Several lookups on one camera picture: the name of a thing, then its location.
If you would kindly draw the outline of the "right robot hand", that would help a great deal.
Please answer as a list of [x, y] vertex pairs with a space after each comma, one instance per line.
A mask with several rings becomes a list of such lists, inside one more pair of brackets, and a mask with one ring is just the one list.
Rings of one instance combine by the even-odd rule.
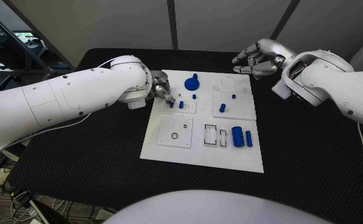
[[271, 39], [258, 40], [232, 60], [238, 64], [244, 59], [248, 60], [247, 66], [235, 66], [234, 71], [239, 74], [248, 74], [260, 80], [264, 76], [271, 76], [280, 69], [288, 65], [297, 52]]

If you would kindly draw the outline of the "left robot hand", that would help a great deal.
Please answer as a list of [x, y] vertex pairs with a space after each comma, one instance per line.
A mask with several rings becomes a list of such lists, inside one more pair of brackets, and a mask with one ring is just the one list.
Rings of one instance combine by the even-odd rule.
[[163, 99], [166, 104], [175, 103], [176, 99], [172, 96], [169, 75], [160, 70], [152, 70], [152, 90], [146, 100], [152, 98]]

